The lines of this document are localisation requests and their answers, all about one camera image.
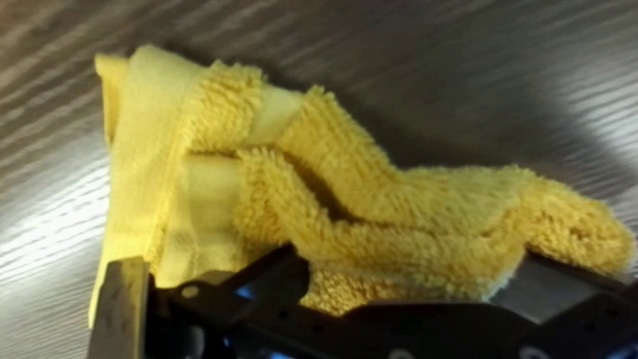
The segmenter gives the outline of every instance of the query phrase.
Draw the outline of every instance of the towel fold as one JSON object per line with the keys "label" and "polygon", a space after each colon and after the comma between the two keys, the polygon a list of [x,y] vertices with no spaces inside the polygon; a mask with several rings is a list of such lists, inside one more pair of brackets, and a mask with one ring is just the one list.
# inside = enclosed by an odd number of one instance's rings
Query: towel fold
{"label": "towel fold", "polygon": [[303,304],[488,300],[526,250],[600,276],[636,258],[594,200],[510,166],[397,170],[333,95],[154,47],[98,57],[112,157],[106,264],[142,256],[160,288],[233,274],[291,242]]}

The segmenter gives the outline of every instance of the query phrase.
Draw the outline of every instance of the microfiber cloth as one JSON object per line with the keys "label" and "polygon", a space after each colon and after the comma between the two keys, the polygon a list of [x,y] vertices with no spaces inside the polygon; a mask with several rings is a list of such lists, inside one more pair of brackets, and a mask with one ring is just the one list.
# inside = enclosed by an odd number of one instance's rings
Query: microfiber cloth
{"label": "microfiber cloth", "polygon": [[96,290],[124,258],[175,288],[293,244],[311,264],[303,306],[341,316],[488,300],[526,252],[600,276],[634,264],[604,204],[516,166],[399,170],[319,87],[299,95],[154,47],[96,69],[112,159]]}

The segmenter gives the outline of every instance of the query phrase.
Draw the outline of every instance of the yellow towel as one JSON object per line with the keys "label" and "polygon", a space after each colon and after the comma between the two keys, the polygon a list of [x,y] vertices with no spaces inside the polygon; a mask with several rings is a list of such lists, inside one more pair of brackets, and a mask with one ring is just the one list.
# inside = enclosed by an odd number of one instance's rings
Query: yellow towel
{"label": "yellow towel", "polygon": [[104,256],[144,256],[160,288],[237,272],[291,242],[305,306],[486,300],[526,250],[602,276],[636,250],[610,210],[520,168],[397,170],[333,95],[152,47],[98,57],[112,198]]}

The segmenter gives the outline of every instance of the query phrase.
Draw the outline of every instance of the wooden surface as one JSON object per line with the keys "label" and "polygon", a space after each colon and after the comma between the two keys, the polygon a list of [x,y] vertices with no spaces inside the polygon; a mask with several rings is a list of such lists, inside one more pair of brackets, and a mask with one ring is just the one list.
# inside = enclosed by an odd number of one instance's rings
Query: wooden surface
{"label": "wooden surface", "polygon": [[[634,0],[2,0],[0,358],[88,350],[108,208],[96,53],[154,43],[321,83],[401,164],[532,166],[638,230],[636,25]],[[534,292],[564,302],[550,282]]]}

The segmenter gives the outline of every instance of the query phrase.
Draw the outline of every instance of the gray wood surface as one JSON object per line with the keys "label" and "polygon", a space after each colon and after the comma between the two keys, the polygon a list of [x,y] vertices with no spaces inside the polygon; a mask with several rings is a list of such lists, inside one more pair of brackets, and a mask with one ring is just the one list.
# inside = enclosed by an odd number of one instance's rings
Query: gray wood surface
{"label": "gray wood surface", "polygon": [[[399,164],[524,164],[638,230],[636,25],[634,0],[0,0],[0,358],[88,350],[108,206],[96,53],[154,43],[321,83]],[[530,294],[546,290],[576,292],[538,276]]]}

